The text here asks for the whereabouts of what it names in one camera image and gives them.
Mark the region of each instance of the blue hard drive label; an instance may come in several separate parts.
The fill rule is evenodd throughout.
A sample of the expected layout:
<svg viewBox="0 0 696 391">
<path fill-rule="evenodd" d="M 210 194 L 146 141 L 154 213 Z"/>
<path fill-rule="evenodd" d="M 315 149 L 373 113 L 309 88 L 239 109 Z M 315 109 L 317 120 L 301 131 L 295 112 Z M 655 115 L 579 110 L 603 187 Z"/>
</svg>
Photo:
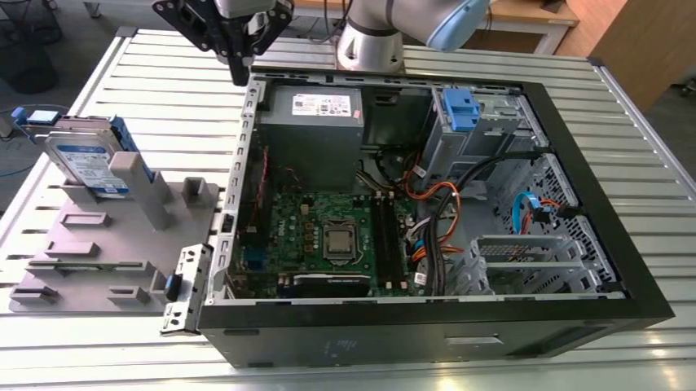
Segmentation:
<svg viewBox="0 0 696 391">
<path fill-rule="evenodd" d="M 70 170 L 94 192 L 106 197 L 123 197 L 128 187 L 108 170 L 111 155 L 104 147 L 59 145 L 56 149 Z"/>
<path fill-rule="evenodd" d="M 62 152 L 107 153 L 104 147 L 88 147 L 86 145 L 59 145 L 58 150 Z"/>
</svg>

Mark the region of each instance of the ram slot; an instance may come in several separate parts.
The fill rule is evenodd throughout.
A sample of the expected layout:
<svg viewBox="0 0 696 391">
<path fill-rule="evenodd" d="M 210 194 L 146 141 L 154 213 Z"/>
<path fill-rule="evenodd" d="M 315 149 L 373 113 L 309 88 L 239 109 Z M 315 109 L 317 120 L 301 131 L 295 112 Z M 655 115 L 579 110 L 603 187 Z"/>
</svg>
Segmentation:
<svg viewBox="0 0 696 391">
<path fill-rule="evenodd" d="M 371 238 L 375 248 L 377 281 L 381 287 L 400 288 L 404 270 L 400 250 L 400 223 L 394 200 L 371 200 Z"/>
</svg>

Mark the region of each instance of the blue cable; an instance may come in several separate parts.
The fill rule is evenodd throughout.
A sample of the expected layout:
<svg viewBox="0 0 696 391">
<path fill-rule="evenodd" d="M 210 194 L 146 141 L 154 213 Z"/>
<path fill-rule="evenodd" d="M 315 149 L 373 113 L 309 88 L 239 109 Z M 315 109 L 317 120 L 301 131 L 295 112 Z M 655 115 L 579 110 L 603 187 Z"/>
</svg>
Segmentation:
<svg viewBox="0 0 696 391">
<path fill-rule="evenodd" d="M 12 175 L 20 174 L 20 173 L 23 173 L 24 171 L 27 171 L 28 169 L 32 169 L 32 167 L 34 167 L 34 165 L 29 165 L 29 166 L 25 167 L 24 169 L 17 169 L 16 171 L 13 171 L 13 172 L 11 172 L 11 173 L 0 174 L 0 178 L 11 177 Z"/>
<path fill-rule="evenodd" d="M 518 234 L 522 230 L 522 222 L 520 221 L 520 209 L 522 208 L 524 199 L 529 200 L 529 207 L 532 209 L 541 208 L 541 202 L 538 197 L 532 191 L 522 191 L 514 197 L 514 202 L 512 203 L 512 231 Z"/>
</svg>

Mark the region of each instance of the power supply label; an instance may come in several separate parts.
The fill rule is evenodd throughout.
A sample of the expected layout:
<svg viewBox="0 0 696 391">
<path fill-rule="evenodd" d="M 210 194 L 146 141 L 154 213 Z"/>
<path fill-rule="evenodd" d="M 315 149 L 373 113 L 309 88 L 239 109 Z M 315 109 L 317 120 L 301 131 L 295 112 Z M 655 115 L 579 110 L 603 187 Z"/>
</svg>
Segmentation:
<svg viewBox="0 0 696 391">
<path fill-rule="evenodd" d="M 353 116 L 349 95 L 298 94 L 293 97 L 294 116 Z"/>
<path fill-rule="evenodd" d="M 119 196 L 128 192 L 126 183 L 108 170 L 111 155 L 103 147 L 59 145 L 62 160 L 84 185 L 104 196 Z"/>
</svg>

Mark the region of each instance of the motherboard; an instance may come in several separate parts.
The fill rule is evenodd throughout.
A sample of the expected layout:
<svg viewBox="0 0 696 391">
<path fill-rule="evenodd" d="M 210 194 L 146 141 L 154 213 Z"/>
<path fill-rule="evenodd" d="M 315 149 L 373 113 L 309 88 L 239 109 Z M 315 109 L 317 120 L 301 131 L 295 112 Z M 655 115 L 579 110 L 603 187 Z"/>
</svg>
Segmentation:
<svg viewBox="0 0 696 391">
<path fill-rule="evenodd" d="M 231 275 L 235 297 L 418 294 L 404 245 L 413 208 L 393 194 L 277 194 L 269 244 L 243 250 Z"/>
</svg>

